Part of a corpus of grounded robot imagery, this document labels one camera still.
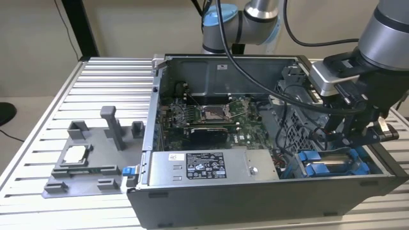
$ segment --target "slotted aluminum surface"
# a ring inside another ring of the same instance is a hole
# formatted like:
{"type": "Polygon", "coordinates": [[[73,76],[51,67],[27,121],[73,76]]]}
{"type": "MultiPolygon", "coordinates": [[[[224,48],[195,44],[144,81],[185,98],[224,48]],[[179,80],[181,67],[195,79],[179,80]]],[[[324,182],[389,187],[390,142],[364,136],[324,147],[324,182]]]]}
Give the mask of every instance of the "slotted aluminum surface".
{"type": "MultiPolygon", "coordinates": [[[[135,120],[145,122],[152,78],[149,59],[92,58],[89,62],[79,63],[0,177],[1,230],[141,229],[125,195],[43,199],[40,194],[64,147],[69,122],[81,119],[89,127],[105,127],[105,121],[99,118],[99,109],[104,105],[116,106],[123,125],[129,125],[135,120]]],[[[400,131],[401,138],[384,143],[384,146],[409,173],[408,122],[394,110],[388,122],[400,131]]],[[[205,226],[199,229],[409,229],[409,183],[389,195],[365,200],[343,217],[205,226]]]]}

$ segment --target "black cable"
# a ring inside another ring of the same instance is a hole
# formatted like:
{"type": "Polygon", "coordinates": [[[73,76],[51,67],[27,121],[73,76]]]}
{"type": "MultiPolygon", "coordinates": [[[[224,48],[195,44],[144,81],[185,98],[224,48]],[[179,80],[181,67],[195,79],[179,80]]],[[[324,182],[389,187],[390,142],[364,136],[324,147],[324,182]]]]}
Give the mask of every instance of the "black cable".
{"type": "Polygon", "coordinates": [[[204,5],[203,5],[203,18],[201,18],[201,29],[204,33],[204,19],[205,19],[205,13],[209,11],[211,5],[212,5],[213,0],[204,0],[204,5]]]}
{"type": "Polygon", "coordinates": [[[24,142],[24,140],[21,140],[20,138],[15,138],[13,136],[8,135],[1,129],[0,129],[0,133],[3,133],[7,137],[9,137],[11,139],[15,139],[17,141],[24,142]]]}
{"type": "Polygon", "coordinates": [[[396,105],[396,110],[398,110],[398,108],[401,107],[401,105],[402,105],[402,101],[398,101],[398,103],[397,103],[397,105],[396,105]]]}
{"type": "Polygon", "coordinates": [[[76,57],[77,57],[77,61],[79,61],[79,53],[77,53],[77,51],[76,51],[75,45],[73,45],[72,40],[71,40],[71,35],[69,35],[68,26],[67,26],[67,24],[65,24],[65,21],[64,21],[63,15],[61,15],[61,11],[60,11],[60,7],[59,7],[59,4],[57,4],[57,1],[53,0],[53,3],[56,4],[56,7],[57,7],[59,15],[60,15],[60,18],[61,18],[61,21],[63,21],[63,23],[64,23],[65,30],[67,30],[67,35],[68,35],[69,44],[71,44],[71,47],[72,47],[72,49],[73,49],[73,51],[75,51],[75,53],[76,53],[76,57]]]}
{"type": "Polygon", "coordinates": [[[221,34],[221,41],[223,41],[223,47],[224,47],[224,52],[235,66],[235,68],[239,70],[239,72],[247,77],[247,79],[257,85],[261,89],[264,89],[271,95],[273,95],[276,98],[283,100],[284,102],[301,107],[304,109],[309,109],[312,111],[324,113],[324,114],[333,114],[333,115],[353,115],[359,114],[364,111],[364,108],[361,109],[332,109],[332,108],[325,108],[325,107],[319,107],[311,104],[307,104],[304,102],[297,101],[293,98],[287,97],[279,92],[275,92],[271,90],[268,87],[265,87],[249,74],[248,72],[241,68],[241,66],[237,64],[237,62],[233,59],[233,56],[229,51],[228,43],[227,43],[227,38],[225,38],[225,30],[224,30],[224,24],[223,24],[223,15],[221,15],[221,5],[220,5],[220,0],[216,0],[216,8],[217,8],[217,20],[219,20],[219,27],[220,27],[220,34],[221,34]]]}
{"type": "Polygon", "coordinates": [[[288,0],[284,0],[284,10],[283,10],[283,17],[284,17],[284,25],[285,25],[285,29],[288,32],[289,37],[292,38],[292,40],[300,45],[300,46],[308,46],[308,47],[319,47],[319,46],[332,46],[332,45],[337,45],[337,44],[344,44],[344,43],[351,43],[351,42],[359,42],[357,38],[352,38],[352,39],[345,39],[345,40],[339,40],[339,41],[332,41],[332,42],[323,42],[323,43],[305,43],[301,42],[291,28],[289,28],[289,24],[288,24],[288,18],[287,18],[287,5],[288,5],[288,0]]]}
{"type": "Polygon", "coordinates": [[[203,16],[203,9],[200,9],[200,5],[199,5],[197,0],[191,0],[191,1],[192,1],[193,5],[195,5],[195,8],[197,10],[199,15],[203,16]]]}

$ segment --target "cpu tray holder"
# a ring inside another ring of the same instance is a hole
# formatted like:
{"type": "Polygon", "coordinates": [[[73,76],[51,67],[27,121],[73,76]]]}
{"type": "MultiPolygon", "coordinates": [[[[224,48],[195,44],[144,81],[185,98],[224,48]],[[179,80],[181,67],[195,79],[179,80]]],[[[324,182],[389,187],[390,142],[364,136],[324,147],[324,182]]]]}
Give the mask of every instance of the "cpu tray holder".
{"type": "Polygon", "coordinates": [[[115,113],[115,106],[103,106],[100,115],[108,129],[88,128],[84,121],[72,121],[44,198],[119,194],[123,183],[136,183],[137,177],[123,177],[121,171],[140,163],[144,124],[135,121],[121,127],[115,113]]]}

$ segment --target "warning label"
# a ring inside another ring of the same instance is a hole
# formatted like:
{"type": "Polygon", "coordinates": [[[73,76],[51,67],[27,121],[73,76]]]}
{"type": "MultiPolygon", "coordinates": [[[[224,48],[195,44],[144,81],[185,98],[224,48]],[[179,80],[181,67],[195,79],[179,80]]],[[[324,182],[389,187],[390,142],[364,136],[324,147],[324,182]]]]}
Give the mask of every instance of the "warning label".
{"type": "Polygon", "coordinates": [[[187,154],[188,179],[227,178],[223,152],[187,154]]]}

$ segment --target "motherboard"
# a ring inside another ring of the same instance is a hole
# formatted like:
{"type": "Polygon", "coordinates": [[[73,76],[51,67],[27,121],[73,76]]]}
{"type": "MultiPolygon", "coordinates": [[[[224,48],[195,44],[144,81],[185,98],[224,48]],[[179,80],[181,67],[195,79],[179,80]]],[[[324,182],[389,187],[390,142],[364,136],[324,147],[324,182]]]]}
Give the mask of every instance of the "motherboard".
{"type": "Polygon", "coordinates": [[[247,148],[271,150],[269,134],[251,95],[163,100],[160,125],[164,150],[247,148]]]}

